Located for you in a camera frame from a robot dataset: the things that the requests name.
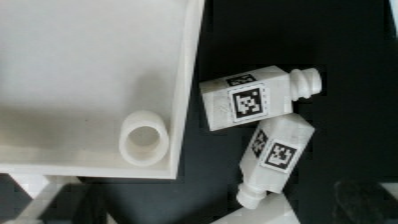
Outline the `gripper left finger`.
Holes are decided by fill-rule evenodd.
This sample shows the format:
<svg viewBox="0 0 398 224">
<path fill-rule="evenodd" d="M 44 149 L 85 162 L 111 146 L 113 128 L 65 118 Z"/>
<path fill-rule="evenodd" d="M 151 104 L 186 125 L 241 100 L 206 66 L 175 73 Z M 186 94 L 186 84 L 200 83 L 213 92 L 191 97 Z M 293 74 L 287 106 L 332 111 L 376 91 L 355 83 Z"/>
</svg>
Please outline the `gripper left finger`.
<svg viewBox="0 0 398 224">
<path fill-rule="evenodd" d="M 74 176 L 10 175 L 31 201 L 21 213 L 0 224 L 106 224 L 99 188 Z"/>
</svg>

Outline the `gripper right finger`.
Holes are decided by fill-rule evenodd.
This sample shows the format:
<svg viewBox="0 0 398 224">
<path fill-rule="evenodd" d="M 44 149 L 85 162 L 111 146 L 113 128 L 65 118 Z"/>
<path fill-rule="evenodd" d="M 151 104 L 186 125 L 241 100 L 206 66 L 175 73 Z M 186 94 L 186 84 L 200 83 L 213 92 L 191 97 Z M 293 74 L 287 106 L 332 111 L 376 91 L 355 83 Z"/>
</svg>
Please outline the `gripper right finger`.
<svg viewBox="0 0 398 224">
<path fill-rule="evenodd" d="M 341 180 L 334 199 L 332 224 L 398 224 L 398 199 L 376 182 Z"/>
</svg>

